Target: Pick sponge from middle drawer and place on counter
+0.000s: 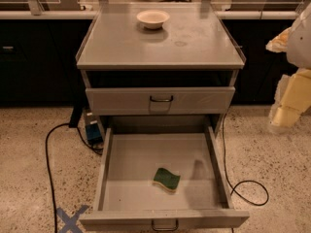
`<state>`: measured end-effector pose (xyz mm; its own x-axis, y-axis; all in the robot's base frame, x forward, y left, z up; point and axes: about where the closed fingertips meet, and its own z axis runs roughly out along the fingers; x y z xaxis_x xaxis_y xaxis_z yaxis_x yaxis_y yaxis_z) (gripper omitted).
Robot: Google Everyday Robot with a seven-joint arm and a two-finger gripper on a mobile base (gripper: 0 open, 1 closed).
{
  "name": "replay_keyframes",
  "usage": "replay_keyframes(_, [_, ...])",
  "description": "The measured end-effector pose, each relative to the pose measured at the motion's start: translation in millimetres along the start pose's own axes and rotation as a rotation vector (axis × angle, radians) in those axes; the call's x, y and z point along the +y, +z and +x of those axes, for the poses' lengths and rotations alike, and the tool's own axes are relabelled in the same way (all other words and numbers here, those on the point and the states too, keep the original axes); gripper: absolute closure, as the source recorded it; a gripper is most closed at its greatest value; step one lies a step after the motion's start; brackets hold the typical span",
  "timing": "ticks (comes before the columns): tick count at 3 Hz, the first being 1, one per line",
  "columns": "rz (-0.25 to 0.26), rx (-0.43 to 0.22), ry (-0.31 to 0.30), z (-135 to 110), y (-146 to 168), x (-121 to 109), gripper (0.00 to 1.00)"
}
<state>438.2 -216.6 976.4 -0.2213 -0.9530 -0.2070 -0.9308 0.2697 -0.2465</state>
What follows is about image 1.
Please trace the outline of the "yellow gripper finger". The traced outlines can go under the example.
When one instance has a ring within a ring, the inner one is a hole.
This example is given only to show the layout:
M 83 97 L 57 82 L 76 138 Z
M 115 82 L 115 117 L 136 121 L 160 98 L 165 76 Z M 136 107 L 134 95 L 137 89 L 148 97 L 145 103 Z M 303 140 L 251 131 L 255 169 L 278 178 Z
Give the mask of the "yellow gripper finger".
M 290 28 L 282 31 L 279 35 L 270 40 L 265 48 L 272 52 L 286 52 L 290 31 Z
M 269 113 L 271 131 L 287 131 L 311 107 L 311 70 L 299 68 L 278 82 Z

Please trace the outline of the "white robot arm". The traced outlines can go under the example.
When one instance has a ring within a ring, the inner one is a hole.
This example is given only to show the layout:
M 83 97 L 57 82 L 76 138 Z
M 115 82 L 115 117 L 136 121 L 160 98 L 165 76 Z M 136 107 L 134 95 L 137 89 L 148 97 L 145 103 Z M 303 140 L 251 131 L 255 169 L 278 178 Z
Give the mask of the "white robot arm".
M 282 133 L 311 107 L 311 4 L 265 48 L 284 52 L 288 62 L 297 67 L 293 75 L 283 75 L 278 82 L 275 103 L 269 113 L 270 131 Z

